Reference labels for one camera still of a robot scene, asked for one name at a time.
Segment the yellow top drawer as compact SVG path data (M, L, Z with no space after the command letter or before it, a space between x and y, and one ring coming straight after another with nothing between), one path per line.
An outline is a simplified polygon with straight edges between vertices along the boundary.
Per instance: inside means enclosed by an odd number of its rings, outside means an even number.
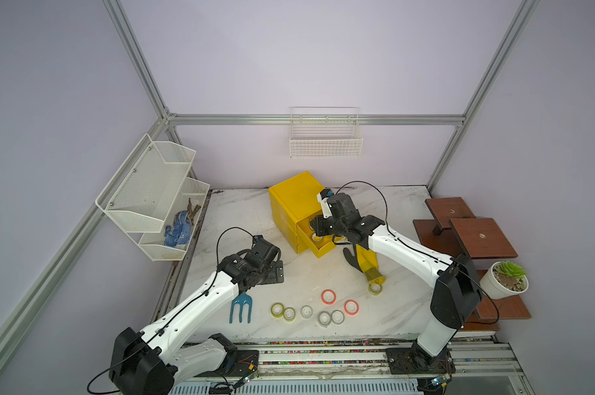
M322 258L336 248L331 236L321 236L322 240L315 242L312 239L315 231L311 229L308 219L304 219L297 224L297 253L310 250L317 258Z

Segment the yellow plastic drawer cabinet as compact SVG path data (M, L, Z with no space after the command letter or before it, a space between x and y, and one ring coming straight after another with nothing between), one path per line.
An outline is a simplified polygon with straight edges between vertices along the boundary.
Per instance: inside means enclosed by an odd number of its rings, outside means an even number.
M303 172L269 188L274 223L295 253L297 224L304 219L310 222L313 217L322 214L317 194L323 189L309 172Z

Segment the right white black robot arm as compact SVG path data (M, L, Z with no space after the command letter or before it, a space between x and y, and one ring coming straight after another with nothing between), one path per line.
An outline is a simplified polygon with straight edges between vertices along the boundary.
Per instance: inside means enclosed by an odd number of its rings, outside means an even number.
M385 220L362 216L348 194L324 189L317 194L322 214L311 220L319 237L345 238L351 245L383 255L414 273L432 289L431 316L414 341L415 355L437 360L483 299L475 265L461 254L452 257L401 235Z

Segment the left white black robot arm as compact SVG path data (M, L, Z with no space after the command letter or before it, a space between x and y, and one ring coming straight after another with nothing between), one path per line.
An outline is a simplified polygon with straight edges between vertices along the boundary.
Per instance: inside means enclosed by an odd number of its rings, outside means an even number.
M214 372L231 373L237 347L216 333L187 347L190 337L216 312L255 286L284 281L281 250L260 235L251 247L224 257L205 283L161 319L114 342L108 378L122 394L167 394L173 387Z

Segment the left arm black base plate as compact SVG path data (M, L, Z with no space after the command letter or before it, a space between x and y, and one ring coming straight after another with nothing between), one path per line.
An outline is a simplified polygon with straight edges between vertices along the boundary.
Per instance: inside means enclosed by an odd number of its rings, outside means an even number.
M225 378L244 377L257 368L259 357L260 352L256 350L238 350L228 353L221 365L213 373Z

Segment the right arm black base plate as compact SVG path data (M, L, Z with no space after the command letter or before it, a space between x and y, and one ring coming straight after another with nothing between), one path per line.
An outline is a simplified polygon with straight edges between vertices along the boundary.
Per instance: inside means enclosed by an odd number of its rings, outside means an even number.
M393 375L450 375L455 372L452 356L446 348L437 356L428 355L420 348L387 348L386 360Z

